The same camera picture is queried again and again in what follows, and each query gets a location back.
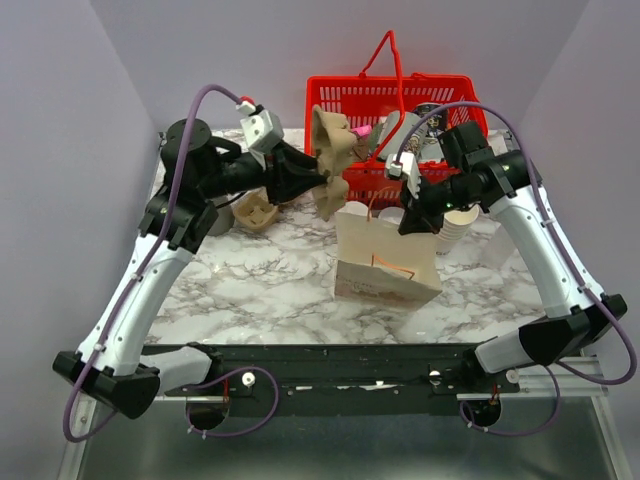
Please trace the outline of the stack of white lids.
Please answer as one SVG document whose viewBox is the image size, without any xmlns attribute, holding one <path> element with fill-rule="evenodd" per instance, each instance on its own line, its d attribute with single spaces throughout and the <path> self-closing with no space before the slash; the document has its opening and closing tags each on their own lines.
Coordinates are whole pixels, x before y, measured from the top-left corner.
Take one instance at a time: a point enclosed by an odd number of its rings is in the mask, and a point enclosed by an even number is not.
<svg viewBox="0 0 640 480">
<path fill-rule="evenodd" d="M 387 207 L 378 214 L 379 220 L 384 220 L 395 225 L 399 225 L 404 216 L 404 210 L 399 207 Z"/>
</svg>

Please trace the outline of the stack of white paper cups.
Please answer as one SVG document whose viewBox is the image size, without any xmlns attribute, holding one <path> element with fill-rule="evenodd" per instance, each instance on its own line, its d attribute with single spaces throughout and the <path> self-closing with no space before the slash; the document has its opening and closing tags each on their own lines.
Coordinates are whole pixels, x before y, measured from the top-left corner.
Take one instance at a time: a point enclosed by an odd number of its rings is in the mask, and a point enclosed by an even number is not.
<svg viewBox="0 0 640 480">
<path fill-rule="evenodd" d="M 436 254 L 446 255 L 467 234 L 478 218 L 480 208 L 474 205 L 469 210 L 453 210 L 444 215 L 443 225 L 437 234 Z"/>
</svg>

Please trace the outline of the brown cardboard cup carrier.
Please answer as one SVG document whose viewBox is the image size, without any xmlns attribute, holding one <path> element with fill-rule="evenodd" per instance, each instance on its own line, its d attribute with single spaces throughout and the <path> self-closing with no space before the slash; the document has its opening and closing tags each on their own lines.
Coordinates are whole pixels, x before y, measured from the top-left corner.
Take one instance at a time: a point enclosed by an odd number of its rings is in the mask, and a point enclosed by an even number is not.
<svg viewBox="0 0 640 480">
<path fill-rule="evenodd" d="M 324 111 L 315 105 L 311 117 L 311 147 L 318 162 L 318 172 L 327 183 L 312 190 L 318 215 L 328 221 L 347 201 L 349 184 L 343 172 L 354 161 L 356 135 L 351 132 L 344 114 Z"/>
<path fill-rule="evenodd" d="M 265 191 L 258 190 L 240 199 L 233 208 L 233 214 L 243 227 L 260 232 L 275 223 L 279 208 L 269 202 Z"/>
</svg>

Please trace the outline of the white paper takeout bag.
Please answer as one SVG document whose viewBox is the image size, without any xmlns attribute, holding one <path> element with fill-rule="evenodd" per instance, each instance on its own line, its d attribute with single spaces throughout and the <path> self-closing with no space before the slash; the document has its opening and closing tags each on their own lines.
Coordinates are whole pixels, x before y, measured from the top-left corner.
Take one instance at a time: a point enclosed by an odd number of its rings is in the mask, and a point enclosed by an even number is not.
<svg viewBox="0 0 640 480">
<path fill-rule="evenodd" d="M 398 226 L 343 211 L 334 214 L 337 256 L 334 295 L 391 307 L 417 309 L 442 292 L 436 237 L 400 235 Z"/>
</svg>

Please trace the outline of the single white paper cup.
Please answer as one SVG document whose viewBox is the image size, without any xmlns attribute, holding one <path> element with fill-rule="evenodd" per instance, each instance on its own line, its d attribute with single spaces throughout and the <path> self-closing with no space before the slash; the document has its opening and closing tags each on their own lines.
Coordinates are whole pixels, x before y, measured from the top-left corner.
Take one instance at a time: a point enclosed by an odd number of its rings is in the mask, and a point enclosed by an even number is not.
<svg viewBox="0 0 640 480">
<path fill-rule="evenodd" d="M 362 202 L 348 201 L 344 205 L 343 211 L 353 215 L 366 216 L 368 212 L 368 206 Z"/>
</svg>

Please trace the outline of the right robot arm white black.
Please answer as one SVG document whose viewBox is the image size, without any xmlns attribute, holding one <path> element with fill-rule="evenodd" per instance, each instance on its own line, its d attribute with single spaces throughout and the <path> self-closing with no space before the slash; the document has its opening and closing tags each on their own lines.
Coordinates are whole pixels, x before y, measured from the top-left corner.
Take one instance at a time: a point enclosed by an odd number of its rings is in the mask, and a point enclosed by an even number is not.
<svg viewBox="0 0 640 480">
<path fill-rule="evenodd" d="M 442 133 L 438 142 L 457 174 L 439 183 L 424 178 L 410 152 L 389 156 L 388 178 L 402 181 L 402 235 L 437 233 L 444 215 L 477 205 L 505 229 L 531 274 L 544 316 L 475 347 L 460 379 L 480 392 L 498 372 L 548 366 L 595 343 L 627 312 L 621 295 L 608 295 L 567 240 L 541 179 L 519 150 L 497 155 L 475 122 Z"/>
</svg>

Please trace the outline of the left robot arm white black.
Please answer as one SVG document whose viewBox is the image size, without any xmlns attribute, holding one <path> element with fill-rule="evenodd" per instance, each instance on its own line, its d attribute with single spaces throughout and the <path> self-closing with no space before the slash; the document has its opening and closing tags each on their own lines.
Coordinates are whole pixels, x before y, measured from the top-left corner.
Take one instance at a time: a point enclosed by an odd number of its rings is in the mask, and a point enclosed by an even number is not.
<svg viewBox="0 0 640 480">
<path fill-rule="evenodd" d="M 201 349 L 174 351 L 165 367 L 141 358 L 160 306 L 218 218 L 215 199 L 265 188 L 278 205 L 328 181 L 317 160 L 285 142 L 279 130 L 243 151 L 200 119 L 180 162 L 186 125 L 179 120 L 166 133 L 163 183 L 145 207 L 130 263 L 107 310 L 76 350 L 58 353 L 53 363 L 75 389 L 130 419 L 140 417 L 161 391 L 189 384 L 209 395 L 221 385 L 220 368 Z"/>
</svg>

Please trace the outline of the grey felt straw holder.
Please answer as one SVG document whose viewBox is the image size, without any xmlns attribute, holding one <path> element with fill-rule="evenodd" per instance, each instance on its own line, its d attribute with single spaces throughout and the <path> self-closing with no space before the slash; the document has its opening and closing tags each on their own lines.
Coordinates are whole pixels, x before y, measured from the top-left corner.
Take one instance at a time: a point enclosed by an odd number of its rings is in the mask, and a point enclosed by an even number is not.
<svg viewBox="0 0 640 480">
<path fill-rule="evenodd" d="M 221 236 L 228 232 L 234 226 L 235 216 L 230 205 L 223 206 L 223 203 L 226 202 L 227 199 L 223 197 L 214 199 L 214 205 L 216 206 L 218 217 L 209 229 L 207 233 L 208 236 Z"/>
</svg>

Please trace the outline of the clear plastic water bottle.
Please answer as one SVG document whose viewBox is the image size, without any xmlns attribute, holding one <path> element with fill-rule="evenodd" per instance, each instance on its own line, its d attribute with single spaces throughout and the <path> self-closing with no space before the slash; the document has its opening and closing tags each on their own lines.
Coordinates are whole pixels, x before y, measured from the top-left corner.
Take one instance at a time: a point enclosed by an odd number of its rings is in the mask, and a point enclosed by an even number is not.
<svg viewBox="0 0 640 480">
<path fill-rule="evenodd" d="M 515 251 L 509 233 L 500 225 L 483 248 L 480 261 L 488 268 L 501 269 Z"/>
</svg>

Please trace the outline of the pink item in basket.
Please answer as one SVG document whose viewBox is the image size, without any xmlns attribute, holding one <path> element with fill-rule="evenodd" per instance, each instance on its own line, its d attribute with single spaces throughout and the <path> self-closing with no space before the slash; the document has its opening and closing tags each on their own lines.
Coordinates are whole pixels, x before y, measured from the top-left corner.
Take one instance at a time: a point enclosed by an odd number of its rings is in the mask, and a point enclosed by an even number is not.
<svg viewBox="0 0 640 480">
<path fill-rule="evenodd" d="M 351 132 L 357 139 L 367 139 L 371 134 L 373 127 L 371 125 L 363 125 L 351 129 Z"/>
</svg>

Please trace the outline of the black printed cup in basket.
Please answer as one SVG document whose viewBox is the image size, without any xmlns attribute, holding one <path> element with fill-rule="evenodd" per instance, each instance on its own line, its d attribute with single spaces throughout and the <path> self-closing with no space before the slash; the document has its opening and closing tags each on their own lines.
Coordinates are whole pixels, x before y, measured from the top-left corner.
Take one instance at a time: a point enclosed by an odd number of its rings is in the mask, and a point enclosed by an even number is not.
<svg viewBox="0 0 640 480">
<path fill-rule="evenodd" d="M 437 109 L 439 104 L 433 102 L 423 102 L 416 105 L 412 112 L 418 115 L 420 118 L 424 118 L 431 111 Z M 448 125 L 448 112 L 443 111 L 429 117 L 422 126 L 417 130 L 420 135 L 426 135 L 427 137 L 436 138 L 443 133 Z"/>
</svg>

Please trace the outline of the grey printed cup in basket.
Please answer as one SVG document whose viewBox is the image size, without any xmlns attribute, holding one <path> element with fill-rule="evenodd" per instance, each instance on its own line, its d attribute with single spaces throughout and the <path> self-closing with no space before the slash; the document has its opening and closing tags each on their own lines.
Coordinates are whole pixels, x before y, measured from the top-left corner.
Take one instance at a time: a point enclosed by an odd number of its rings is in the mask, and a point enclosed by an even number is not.
<svg viewBox="0 0 640 480">
<path fill-rule="evenodd" d="M 400 128 L 391 136 L 391 132 L 399 119 L 400 111 L 395 110 L 390 112 L 386 120 L 382 123 L 382 130 L 378 137 L 375 150 L 377 150 L 387 138 L 389 138 L 389 142 L 374 156 L 379 162 L 385 161 L 389 155 L 396 154 L 408 133 L 421 120 L 421 118 L 413 112 L 406 112 Z M 420 135 L 416 130 L 406 142 L 404 151 L 413 153 L 418 162 L 428 161 L 426 135 Z"/>
</svg>

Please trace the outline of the red plastic shopping basket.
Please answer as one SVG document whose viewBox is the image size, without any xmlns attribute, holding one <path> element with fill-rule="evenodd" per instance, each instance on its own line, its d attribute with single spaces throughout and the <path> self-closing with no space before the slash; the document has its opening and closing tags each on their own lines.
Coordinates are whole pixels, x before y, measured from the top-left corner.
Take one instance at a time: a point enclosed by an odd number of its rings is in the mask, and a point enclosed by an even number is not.
<svg viewBox="0 0 640 480">
<path fill-rule="evenodd" d="M 464 75 L 402 71 L 372 77 L 313 76 L 307 81 L 305 151 L 320 161 L 329 182 L 312 194 L 322 218 L 347 202 L 380 210 L 400 203 L 402 184 L 385 175 L 385 163 L 397 153 L 420 156 L 438 144 L 438 134 L 476 122 L 488 129 L 483 110 L 467 107 L 478 100 Z"/>
</svg>

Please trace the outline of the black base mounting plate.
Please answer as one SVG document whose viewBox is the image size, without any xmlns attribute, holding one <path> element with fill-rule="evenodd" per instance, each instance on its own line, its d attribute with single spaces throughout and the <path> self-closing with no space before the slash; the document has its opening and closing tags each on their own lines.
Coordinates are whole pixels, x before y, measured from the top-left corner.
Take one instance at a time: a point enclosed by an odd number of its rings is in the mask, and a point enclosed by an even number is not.
<svg viewBox="0 0 640 480">
<path fill-rule="evenodd" d="M 519 392 L 471 365 L 470 343 L 207 345 L 214 379 L 232 375 L 233 417 L 452 415 L 458 396 Z"/>
</svg>

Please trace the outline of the aluminium rail frame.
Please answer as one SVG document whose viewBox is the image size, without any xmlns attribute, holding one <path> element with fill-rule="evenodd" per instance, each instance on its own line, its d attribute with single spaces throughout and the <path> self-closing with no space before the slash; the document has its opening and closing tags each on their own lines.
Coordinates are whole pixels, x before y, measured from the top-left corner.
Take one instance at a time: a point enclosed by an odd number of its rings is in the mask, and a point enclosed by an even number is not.
<svg viewBox="0 0 640 480">
<path fill-rule="evenodd" d="M 160 398 L 64 452 L 62 479 L 630 479 L 606 397 L 564 390 L 557 422 L 534 436 L 482 435 L 428 415 L 275 417 L 222 438 L 188 428 L 185 402 Z"/>
</svg>

